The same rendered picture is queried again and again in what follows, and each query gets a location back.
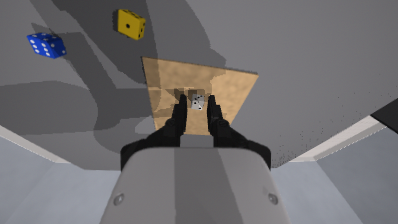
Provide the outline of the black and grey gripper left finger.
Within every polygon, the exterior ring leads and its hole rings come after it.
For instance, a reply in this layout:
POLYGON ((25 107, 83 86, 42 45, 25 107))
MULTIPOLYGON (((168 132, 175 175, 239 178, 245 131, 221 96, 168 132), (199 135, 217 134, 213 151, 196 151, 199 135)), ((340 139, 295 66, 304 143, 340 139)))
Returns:
POLYGON ((186 131, 186 122, 187 96, 181 94, 179 104, 174 105, 172 117, 166 120, 165 126, 150 134, 146 139, 127 144, 121 149, 121 172, 125 163, 136 151, 151 147, 180 147, 180 136, 186 131))

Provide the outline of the blue die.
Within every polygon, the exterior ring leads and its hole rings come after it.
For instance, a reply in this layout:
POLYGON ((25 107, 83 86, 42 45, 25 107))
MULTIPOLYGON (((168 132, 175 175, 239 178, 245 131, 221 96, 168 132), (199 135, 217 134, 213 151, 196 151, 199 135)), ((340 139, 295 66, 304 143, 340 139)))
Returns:
POLYGON ((53 59, 67 54, 61 38, 46 33, 27 35, 27 38, 37 54, 53 59))

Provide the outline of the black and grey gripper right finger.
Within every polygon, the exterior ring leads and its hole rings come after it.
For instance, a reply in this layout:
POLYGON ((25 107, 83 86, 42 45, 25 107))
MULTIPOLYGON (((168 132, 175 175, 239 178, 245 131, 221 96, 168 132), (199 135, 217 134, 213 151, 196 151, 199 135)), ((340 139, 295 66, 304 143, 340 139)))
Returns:
POLYGON ((271 151, 268 147, 247 140, 242 134, 230 127, 223 119, 220 105, 216 105, 215 96, 208 97, 207 105, 208 132, 213 136, 214 147, 244 148, 260 154, 271 171, 271 151), (233 143, 233 144, 232 144, 233 143))

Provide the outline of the yellow die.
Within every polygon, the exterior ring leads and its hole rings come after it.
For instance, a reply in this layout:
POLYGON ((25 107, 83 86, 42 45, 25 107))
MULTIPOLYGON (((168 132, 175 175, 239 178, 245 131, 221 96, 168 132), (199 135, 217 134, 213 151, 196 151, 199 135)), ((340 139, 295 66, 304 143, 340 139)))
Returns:
POLYGON ((143 37, 146 20, 129 11, 118 10, 118 31, 128 37, 138 40, 143 37))

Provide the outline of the tan square mat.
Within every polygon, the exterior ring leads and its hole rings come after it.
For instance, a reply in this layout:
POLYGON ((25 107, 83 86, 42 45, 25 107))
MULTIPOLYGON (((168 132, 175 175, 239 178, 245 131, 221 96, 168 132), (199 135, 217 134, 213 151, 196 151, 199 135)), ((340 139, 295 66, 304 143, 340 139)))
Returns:
POLYGON ((156 131, 172 117, 180 95, 187 96, 187 122, 184 134, 210 135, 208 132, 208 97, 215 95, 223 119, 229 124, 245 101, 258 74, 187 63, 142 57, 156 131), (204 96, 202 110, 191 109, 193 94, 204 96))

